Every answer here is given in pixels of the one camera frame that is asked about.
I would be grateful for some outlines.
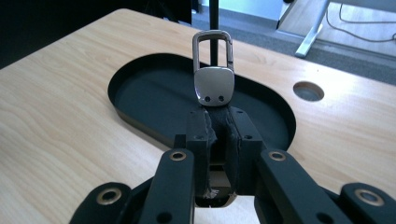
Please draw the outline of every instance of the oval tray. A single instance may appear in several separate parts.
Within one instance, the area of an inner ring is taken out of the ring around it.
[[[119,116],[168,147],[186,133],[187,114],[200,104],[192,59],[150,54],[125,64],[111,78],[108,97]],[[296,121],[290,106],[269,88],[235,75],[231,106],[245,110],[269,148],[287,150]]]

